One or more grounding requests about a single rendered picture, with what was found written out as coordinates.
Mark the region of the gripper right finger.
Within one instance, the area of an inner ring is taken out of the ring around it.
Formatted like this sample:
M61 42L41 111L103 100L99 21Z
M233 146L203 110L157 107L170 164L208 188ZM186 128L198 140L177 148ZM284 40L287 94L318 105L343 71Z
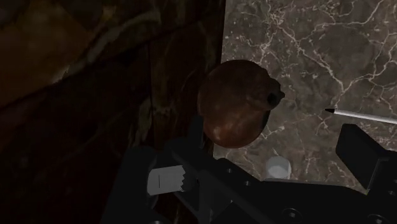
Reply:
M383 148L355 124L342 125L335 153L373 195L397 195L397 152Z

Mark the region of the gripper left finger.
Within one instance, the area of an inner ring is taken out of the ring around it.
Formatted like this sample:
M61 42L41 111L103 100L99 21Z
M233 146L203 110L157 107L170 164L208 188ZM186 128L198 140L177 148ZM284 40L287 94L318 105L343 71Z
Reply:
M203 135L203 119L194 116L187 136L167 143L173 159L198 181L198 208L182 194L178 197L199 224L264 224L254 195L260 182L231 161L209 155L202 148Z

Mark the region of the white block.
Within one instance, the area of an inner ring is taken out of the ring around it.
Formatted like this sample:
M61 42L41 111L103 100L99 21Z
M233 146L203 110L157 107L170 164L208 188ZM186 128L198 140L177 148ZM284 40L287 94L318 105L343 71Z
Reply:
M152 169L148 174L147 192L150 196L182 190L185 170L182 165Z

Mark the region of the white pen with black tip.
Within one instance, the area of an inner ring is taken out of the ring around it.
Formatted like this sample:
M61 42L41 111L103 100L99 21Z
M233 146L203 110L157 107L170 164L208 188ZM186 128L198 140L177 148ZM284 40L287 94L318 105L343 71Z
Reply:
M335 115L349 116L349 117L353 117L353 118L360 118L360 119L365 119L365 120L372 120L372 121L376 121L376 122L384 122L384 123L390 123L390 124L397 125L397 119L386 118L386 117L382 117L382 116L368 115L368 114L363 114L363 113L344 111L341 109L330 109L330 108L325 109L325 111L327 111L329 113L333 113Z

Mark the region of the small white cup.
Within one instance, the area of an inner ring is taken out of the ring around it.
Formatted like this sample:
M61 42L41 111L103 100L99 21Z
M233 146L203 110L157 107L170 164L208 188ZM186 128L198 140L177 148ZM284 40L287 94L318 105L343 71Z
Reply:
M266 162L266 178L290 179L291 164L282 156L271 157Z

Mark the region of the brown round fruit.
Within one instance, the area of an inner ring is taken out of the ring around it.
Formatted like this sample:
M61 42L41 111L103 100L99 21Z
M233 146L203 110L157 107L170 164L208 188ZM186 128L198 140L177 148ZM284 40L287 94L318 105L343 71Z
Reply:
M229 60L201 84L197 109L213 143L241 148L257 139L283 98L281 84L265 68L250 60Z

